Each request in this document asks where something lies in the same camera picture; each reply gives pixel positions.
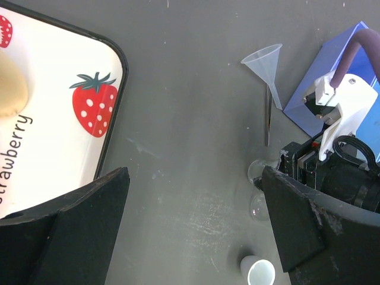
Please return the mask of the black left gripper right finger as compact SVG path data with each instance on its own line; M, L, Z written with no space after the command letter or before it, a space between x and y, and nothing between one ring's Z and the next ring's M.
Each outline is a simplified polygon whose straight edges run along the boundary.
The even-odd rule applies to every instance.
M379 214L267 166L262 173L281 266L292 284L379 284Z

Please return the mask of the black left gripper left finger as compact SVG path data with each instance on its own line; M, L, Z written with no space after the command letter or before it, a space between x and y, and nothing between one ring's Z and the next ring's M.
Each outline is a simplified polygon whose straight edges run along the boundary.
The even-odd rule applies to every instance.
M130 185L127 167L1 219L1 284L104 284Z

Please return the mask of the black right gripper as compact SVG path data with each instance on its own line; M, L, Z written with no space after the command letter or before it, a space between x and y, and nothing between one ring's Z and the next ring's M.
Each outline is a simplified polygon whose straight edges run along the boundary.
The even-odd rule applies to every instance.
M341 135L321 161L321 139L317 135L304 144L291 142L281 149L279 171L312 189L378 213L379 163L370 147L354 135Z

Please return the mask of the clear glass flask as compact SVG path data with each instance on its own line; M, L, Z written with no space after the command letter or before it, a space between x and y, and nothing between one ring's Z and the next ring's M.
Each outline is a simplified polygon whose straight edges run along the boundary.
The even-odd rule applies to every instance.
M265 200L265 195L262 190L262 172L265 166L271 166L273 168L278 168L279 160L264 160L257 159L253 161L248 167L248 180L254 187L254 195L250 203L250 215L256 221L269 221L270 216L268 213L267 203Z

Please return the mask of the blue compartment organizer box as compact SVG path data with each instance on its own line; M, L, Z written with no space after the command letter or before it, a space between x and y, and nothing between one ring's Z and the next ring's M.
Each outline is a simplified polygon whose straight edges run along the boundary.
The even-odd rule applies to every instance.
M333 141L354 135L378 98L379 32L360 23L326 43L284 113L309 136L322 133L318 159Z

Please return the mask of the clear plastic funnel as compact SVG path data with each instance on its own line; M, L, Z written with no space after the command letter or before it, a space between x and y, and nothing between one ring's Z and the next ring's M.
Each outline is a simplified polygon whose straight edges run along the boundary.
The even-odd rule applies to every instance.
M283 107L275 85L275 79L281 47L281 43L267 46L241 60L241 64L248 67L268 85L274 104L276 108L280 110L282 110Z

